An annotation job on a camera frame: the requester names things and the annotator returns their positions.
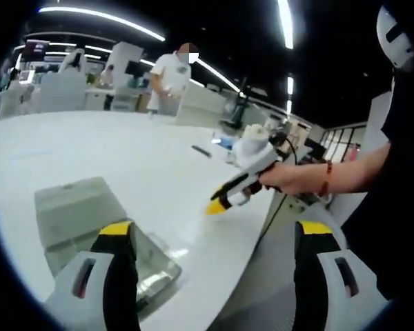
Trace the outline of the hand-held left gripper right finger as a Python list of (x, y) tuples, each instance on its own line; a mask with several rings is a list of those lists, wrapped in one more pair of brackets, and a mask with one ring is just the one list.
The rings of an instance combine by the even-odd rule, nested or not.
[(364, 330), (383, 310), (377, 277), (330, 227), (295, 223), (294, 330)]

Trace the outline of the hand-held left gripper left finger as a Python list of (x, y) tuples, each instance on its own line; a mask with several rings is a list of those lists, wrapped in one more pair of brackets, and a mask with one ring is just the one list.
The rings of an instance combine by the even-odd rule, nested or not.
[(135, 224), (102, 228), (55, 277), (44, 308), (62, 330), (139, 330)]

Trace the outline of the person's right hand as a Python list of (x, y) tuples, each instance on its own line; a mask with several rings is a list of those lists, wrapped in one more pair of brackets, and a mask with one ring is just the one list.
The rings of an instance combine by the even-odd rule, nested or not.
[(276, 162), (259, 176), (259, 182), (286, 194), (318, 193), (326, 178), (324, 164), (290, 165)]

